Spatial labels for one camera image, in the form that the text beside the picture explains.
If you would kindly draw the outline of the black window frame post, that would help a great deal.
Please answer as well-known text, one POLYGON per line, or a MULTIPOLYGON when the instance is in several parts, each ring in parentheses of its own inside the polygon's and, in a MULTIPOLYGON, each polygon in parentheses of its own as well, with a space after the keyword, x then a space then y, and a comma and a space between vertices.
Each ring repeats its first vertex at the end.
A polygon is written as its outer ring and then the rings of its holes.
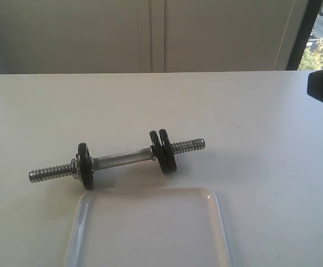
POLYGON ((306 48, 308 38, 315 24, 315 20, 321 5, 321 0, 308 1, 285 68, 286 71, 298 70, 300 61, 302 59, 302 55, 306 48))

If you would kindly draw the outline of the chrome spinlock collar nut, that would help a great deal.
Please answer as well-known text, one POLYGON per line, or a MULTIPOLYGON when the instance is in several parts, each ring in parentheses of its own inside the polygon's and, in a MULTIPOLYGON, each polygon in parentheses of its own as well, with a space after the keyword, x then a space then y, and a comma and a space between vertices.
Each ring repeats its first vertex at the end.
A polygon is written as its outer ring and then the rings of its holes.
POLYGON ((80 156, 78 154, 76 154, 76 156, 71 160, 71 163, 70 163, 72 177, 75 180, 79 180, 80 179, 79 162, 80 162, 80 156))

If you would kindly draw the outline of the black weight plate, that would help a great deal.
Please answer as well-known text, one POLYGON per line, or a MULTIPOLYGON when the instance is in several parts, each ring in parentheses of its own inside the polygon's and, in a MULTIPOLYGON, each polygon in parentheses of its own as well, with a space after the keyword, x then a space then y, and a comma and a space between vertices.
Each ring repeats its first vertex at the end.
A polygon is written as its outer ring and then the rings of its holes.
POLYGON ((176 172, 177 171, 177 164, 175 161, 172 145, 169 141, 167 131, 165 129, 160 129, 159 136, 160 136, 160 140, 162 142, 162 147, 164 150, 165 158, 167 160, 169 173, 176 172))
POLYGON ((149 132, 149 136, 151 139, 151 149, 152 149, 153 155, 158 160, 158 163, 159 163, 159 166, 162 170, 162 173, 168 174, 169 167, 167 164, 167 159, 165 157, 164 150, 163 150, 161 142, 159 140, 159 136, 158 136, 157 132, 154 130, 149 132))
POLYGON ((93 164, 87 143, 79 143, 77 154, 79 156, 79 174, 86 190, 94 188, 93 164))

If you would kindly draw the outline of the chrome dumbbell bar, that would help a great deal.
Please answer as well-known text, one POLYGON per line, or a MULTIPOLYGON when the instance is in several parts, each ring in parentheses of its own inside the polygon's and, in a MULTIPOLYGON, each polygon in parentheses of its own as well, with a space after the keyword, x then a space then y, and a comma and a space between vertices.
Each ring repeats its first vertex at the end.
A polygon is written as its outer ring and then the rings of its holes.
MULTIPOLYGON (((178 154, 199 151, 204 149, 205 140, 191 139, 187 141, 171 143, 171 145, 172 145, 173 154, 175 157, 175 155, 178 155, 178 154)), ((94 172, 96 171, 110 169, 113 167, 124 166, 128 164, 134 164, 134 163, 143 162, 143 161, 149 161, 149 160, 152 160, 152 161, 157 160, 156 157, 153 155, 151 146, 144 149, 128 151, 128 152, 123 152, 119 154, 113 154, 113 155, 102 156, 102 157, 92 157, 93 177, 94 177, 94 172)), ((52 167, 46 167, 44 169, 32 170, 28 174, 29 180, 31 183, 35 183, 35 182, 43 182, 47 180, 58 179, 66 176, 72 176, 70 163, 71 162, 64 165, 57 165, 52 167)))

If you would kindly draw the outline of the white rectangular tray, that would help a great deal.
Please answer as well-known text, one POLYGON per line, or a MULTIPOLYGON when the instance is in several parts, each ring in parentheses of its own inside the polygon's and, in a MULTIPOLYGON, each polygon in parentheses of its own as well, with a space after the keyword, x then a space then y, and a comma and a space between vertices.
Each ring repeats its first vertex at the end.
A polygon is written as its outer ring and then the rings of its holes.
POLYGON ((231 266, 218 200, 204 188, 82 195, 66 266, 231 266))

